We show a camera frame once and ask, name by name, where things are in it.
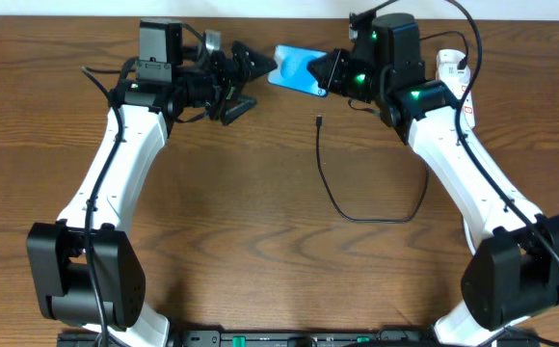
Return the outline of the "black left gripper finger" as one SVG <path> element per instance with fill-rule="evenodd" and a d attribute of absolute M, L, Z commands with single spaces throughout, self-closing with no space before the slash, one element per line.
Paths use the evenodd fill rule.
<path fill-rule="evenodd" d="M 250 49 L 241 41 L 234 41 L 231 46 L 232 61 L 237 73 L 244 82 L 251 82 L 278 67 L 276 61 Z"/>
<path fill-rule="evenodd" d="M 230 125 L 246 112 L 250 111 L 257 101 L 247 95 L 239 95 L 235 100 L 231 100 L 220 115 L 222 125 Z"/>

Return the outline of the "blue Galaxy smartphone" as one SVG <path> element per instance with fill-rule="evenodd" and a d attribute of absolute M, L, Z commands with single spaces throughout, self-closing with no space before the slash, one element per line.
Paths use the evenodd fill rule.
<path fill-rule="evenodd" d="M 309 62 L 325 56 L 323 51 L 289 45 L 277 45 L 274 60 L 277 68 L 268 74 L 268 82 L 293 91 L 326 97 L 328 92 L 318 86 L 318 82 L 307 70 Z"/>

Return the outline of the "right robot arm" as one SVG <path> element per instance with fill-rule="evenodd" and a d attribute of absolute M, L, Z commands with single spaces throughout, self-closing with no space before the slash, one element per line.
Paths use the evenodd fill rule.
<path fill-rule="evenodd" d="M 308 72 L 323 90 L 360 101 L 425 162 L 460 210 L 472 254 L 461 302 L 421 341 L 537 342 L 521 323 L 559 306 L 559 215 L 528 200 L 474 134 L 478 71 L 467 64 L 469 52 L 441 50 L 429 79 L 414 17 L 374 9 L 351 16 L 350 39 L 352 49 L 311 61 Z"/>

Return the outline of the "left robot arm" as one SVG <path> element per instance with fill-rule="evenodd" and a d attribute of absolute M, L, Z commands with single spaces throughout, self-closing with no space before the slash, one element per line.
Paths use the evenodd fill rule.
<path fill-rule="evenodd" d="M 34 224 L 26 239 L 43 317 L 88 331 L 93 346 L 168 346 L 170 320 L 146 303 L 146 276 L 130 242 L 146 176 L 183 111 L 231 124 L 256 101 L 243 88 L 276 68 L 271 57 L 218 32 L 197 34 L 169 18 L 139 26 L 139 52 L 104 91 L 107 125 L 75 196 L 53 223 Z"/>

